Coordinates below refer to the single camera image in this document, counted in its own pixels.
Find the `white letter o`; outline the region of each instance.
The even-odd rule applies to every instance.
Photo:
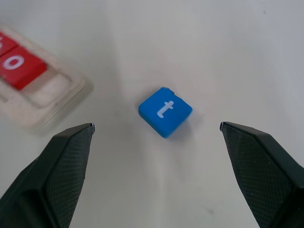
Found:
[[[14,65],[11,65],[10,63],[13,60],[17,60],[17,63],[15,63]],[[4,61],[3,67],[7,70],[14,70],[14,69],[18,68],[19,66],[21,66],[23,63],[24,63],[24,58],[22,56],[12,56]]]

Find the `white background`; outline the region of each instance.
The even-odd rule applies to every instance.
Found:
[[[10,0],[0,22],[91,81],[60,124],[0,116],[0,195],[51,137],[94,122],[72,228],[257,228],[219,124],[272,134],[304,165],[302,0]],[[137,114],[160,86],[194,112],[170,139]]]

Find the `white table surface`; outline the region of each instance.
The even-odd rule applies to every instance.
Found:
[[[0,116],[0,196],[50,138],[94,122],[72,228],[257,228],[221,121],[272,134],[304,165],[301,0],[10,0],[0,22],[83,72],[94,89],[29,134]],[[170,139],[137,114],[160,86],[194,109]]]

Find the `blue cube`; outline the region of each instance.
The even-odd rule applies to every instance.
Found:
[[[139,107],[139,115],[167,138],[192,112],[192,108],[168,88],[161,88]]]

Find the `red tile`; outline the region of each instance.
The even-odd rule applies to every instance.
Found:
[[[0,57],[17,46],[18,44],[14,40],[0,32]]]
[[[0,77],[17,90],[23,89],[46,70],[46,63],[23,47],[16,47],[0,57]]]

